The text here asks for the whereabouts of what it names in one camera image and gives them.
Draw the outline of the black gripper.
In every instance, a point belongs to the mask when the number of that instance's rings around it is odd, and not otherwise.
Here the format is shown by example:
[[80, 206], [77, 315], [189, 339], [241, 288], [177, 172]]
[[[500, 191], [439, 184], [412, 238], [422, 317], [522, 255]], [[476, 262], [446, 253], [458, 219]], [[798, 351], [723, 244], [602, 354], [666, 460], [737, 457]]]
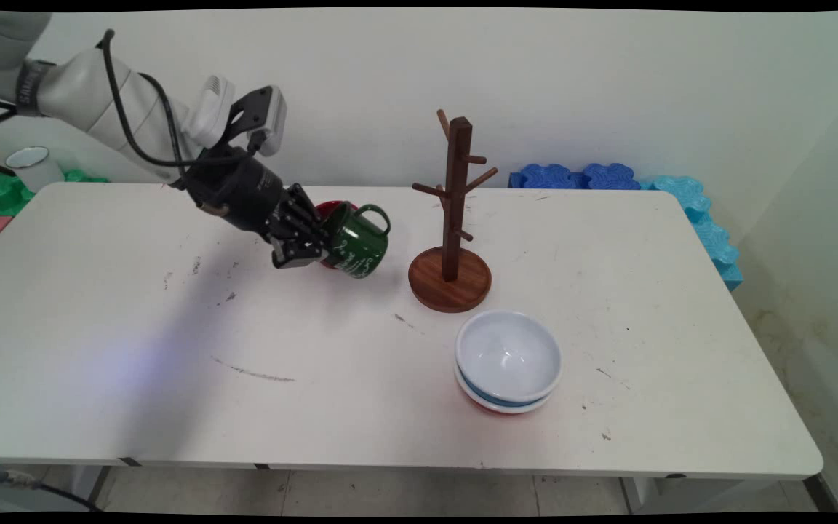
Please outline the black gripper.
[[271, 242], [275, 268], [309, 266], [328, 256], [330, 233], [299, 183], [286, 189], [276, 173], [240, 147], [207, 149], [199, 161], [186, 170], [186, 188], [199, 208]]

